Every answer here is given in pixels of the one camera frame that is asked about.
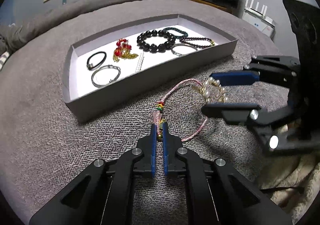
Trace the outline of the beige fuzzy blanket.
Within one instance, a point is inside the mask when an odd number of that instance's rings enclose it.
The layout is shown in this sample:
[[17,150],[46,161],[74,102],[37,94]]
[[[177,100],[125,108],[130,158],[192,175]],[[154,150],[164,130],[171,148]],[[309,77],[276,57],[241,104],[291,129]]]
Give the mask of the beige fuzzy blanket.
[[319,150],[309,154],[275,157],[255,180],[260,189],[297,224],[319,193]]

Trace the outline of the pearl gold hair clip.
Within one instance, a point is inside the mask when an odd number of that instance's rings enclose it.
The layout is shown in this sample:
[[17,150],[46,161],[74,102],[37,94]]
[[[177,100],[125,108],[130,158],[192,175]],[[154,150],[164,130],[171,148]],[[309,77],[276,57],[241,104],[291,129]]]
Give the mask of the pearl gold hair clip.
[[219,102],[226,103],[228,98],[225,88],[221,85],[220,80],[208,77],[202,86],[191,86],[204,99],[205,103]]

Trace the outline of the wooden tv stand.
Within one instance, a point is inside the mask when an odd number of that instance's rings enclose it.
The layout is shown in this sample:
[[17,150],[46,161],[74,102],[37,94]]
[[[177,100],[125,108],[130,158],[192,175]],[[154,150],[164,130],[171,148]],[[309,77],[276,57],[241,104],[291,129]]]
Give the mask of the wooden tv stand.
[[208,6],[211,6],[211,7],[217,8],[219,10],[222,10],[224,12],[232,14],[232,9],[229,8],[229,7],[224,7],[224,6],[217,5],[217,4],[214,4],[214,3],[210,3],[210,2],[204,1],[204,0],[190,0],[190,1],[193,1],[193,2],[199,3],[199,4],[208,5]]

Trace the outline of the striped pillow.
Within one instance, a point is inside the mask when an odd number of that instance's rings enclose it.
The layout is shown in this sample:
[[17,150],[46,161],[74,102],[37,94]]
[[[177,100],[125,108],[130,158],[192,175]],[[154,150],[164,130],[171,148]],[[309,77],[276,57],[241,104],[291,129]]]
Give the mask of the striped pillow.
[[2,70],[4,64],[6,63],[6,61],[8,60],[8,58],[10,56],[11,56],[11,54],[8,51],[6,51],[0,55],[0,71]]

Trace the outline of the thin silver bangle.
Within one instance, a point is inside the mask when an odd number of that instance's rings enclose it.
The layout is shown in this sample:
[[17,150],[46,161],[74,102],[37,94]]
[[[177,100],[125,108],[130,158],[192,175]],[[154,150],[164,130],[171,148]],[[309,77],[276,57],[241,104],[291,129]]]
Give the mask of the thin silver bangle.
[[106,65],[95,70],[91,75],[93,86],[101,88],[116,82],[121,75],[121,69],[118,66]]

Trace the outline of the grey rolled duvet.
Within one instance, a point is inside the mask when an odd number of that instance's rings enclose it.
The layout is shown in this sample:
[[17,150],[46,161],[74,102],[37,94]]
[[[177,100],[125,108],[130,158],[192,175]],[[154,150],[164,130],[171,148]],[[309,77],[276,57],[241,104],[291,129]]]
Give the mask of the grey rolled duvet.
[[132,1],[140,0],[77,0],[43,14],[38,14],[18,25],[2,25],[1,55],[5,54],[9,57],[39,35],[81,14]]

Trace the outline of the grey shallow cardboard tray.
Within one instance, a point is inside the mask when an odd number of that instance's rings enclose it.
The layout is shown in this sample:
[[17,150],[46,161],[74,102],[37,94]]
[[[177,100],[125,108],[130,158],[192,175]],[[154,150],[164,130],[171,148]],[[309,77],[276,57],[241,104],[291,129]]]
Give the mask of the grey shallow cardboard tray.
[[[137,37],[145,32],[176,27],[191,37],[206,37],[215,45],[184,55],[150,53],[140,49]],[[62,97],[80,122],[156,88],[193,69],[231,55],[237,39],[219,28],[183,14],[167,14],[121,24],[71,45],[62,75]],[[91,75],[106,65],[121,69],[119,79],[97,88]]]

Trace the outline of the white wifi router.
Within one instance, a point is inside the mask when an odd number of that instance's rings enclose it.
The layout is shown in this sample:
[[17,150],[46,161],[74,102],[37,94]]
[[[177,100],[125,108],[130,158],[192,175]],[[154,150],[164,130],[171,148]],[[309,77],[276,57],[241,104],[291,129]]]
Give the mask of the white wifi router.
[[273,39],[277,23],[266,15],[268,7],[262,5],[259,10],[259,4],[258,1],[255,3],[254,0],[246,0],[242,19]]

